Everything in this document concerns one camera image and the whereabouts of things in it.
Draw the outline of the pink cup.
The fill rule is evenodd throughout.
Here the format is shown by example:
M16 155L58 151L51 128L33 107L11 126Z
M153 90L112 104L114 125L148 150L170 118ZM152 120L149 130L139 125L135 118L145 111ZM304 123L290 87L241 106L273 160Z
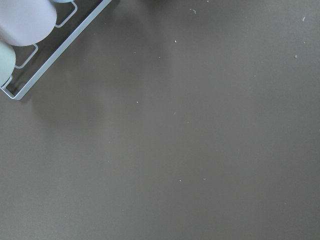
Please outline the pink cup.
M54 29L57 11L49 0L2 0L0 38L13 46L29 46Z

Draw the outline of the light blue cup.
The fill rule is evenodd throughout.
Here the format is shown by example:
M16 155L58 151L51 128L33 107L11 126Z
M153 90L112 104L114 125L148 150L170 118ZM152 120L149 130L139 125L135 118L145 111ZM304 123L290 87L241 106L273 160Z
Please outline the light blue cup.
M64 3L73 2L74 0L52 0L52 1L59 4L64 4Z

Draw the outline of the mint white cup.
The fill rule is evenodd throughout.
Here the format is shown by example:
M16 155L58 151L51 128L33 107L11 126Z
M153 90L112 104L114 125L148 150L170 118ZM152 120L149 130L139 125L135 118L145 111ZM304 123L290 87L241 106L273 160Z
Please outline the mint white cup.
M16 53L7 43L0 41L0 86L11 77L16 64Z

